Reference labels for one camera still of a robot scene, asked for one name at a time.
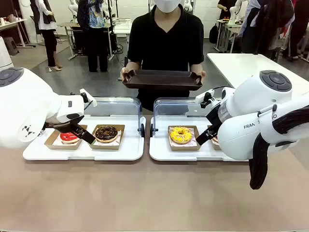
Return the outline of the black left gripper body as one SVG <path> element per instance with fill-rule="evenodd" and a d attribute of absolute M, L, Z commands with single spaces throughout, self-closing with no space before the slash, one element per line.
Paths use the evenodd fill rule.
<path fill-rule="evenodd" d="M 44 123 L 43 130 L 47 128 L 53 128 L 60 133 L 68 133 L 68 132 L 76 132 L 79 128 L 79 125 L 75 122 L 66 122 L 60 124 L 51 124 L 51 123 Z"/>

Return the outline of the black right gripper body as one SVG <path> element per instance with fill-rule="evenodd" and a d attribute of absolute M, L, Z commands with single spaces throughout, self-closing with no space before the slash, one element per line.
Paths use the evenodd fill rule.
<path fill-rule="evenodd" d="M 206 118 L 211 123 L 211 129 L 218 130 L 223 123 L 220 119 L 220 103 L 210 103 L 206 106 L 206 112 Z"/>

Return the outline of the person's left hand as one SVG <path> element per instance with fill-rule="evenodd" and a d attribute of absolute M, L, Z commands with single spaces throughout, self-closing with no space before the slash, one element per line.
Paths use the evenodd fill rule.
<path fill-rule="evenodd" d="M 196 74 L 196 78 L 195 78 L 195 82 L 197 84 L 201 83 L 203 84 L 204 83 L 204 79 L 206 77 L 206 72 L 204 70 L 200 71 L 199 73 Z"/>

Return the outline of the person's right hand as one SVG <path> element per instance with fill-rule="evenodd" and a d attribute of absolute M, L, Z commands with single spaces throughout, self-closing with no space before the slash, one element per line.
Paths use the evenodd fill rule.
<path fill-rule="evenodd" d="M 130 79 L 129 72 L 130 72 L 130 70 L 127 67 L 123 67 L 120 70 L 120 78 L 119 78 L 119 80 L 121 80 L 122 82 L 127 82 Z"/>

